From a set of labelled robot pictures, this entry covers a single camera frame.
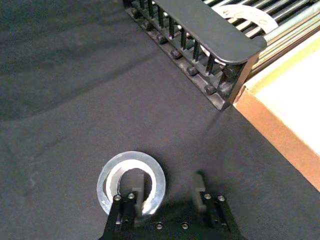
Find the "metal ring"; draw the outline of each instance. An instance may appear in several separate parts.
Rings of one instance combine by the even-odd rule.
[[[253,6],[229,4],[212,7],[224,19],[245,19],[258,25],[266,34],[278,27],[277,22],[264,11]],[[209,56],[210,52],[201,46],[203,52]]]
[[[119,194],[119,183],[123,174],[131,169],[141,169],[151,178],[151,191],[142,205],[142,216],[152,215],[160,206],[166,191],[166,178],[159,163],[148,154],[139,151],[126,151],[108,161],[98,178],[96,193],[99,203],[109,215],[113,196]]]

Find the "cardboard edge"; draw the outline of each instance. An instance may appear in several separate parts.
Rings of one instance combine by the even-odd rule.
[[[233,105],[320,192],[320,156],[245,85]]]

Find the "washer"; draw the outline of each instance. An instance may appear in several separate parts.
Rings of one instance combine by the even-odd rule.
[[[139,151],[126,151],[109,160],[103,167],[96,185],[99,203],[109,215],[113,196],[120,194],[119,186],[123,174],[132,169],[141,169],[151,178],[151,191],[142,205],[142,216],[152,215],[160,206],[166,192],[166,178],[159,163],[150,155]]]

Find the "tan surface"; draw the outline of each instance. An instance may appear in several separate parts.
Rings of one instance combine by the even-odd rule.
[[[250,79],[234,106],[320,191],[319,63],[320,32]]]

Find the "black fabric surface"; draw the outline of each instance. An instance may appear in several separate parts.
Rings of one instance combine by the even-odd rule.
[[[218,112],[121,4],[105,11],[2,41],[1,239],[98,239],[98,176],[132,150],[162,166],[164,209],[180,204],[163,218],[184,211],[201,171],[249,240],[320,239],[319,192],[233,107]]]

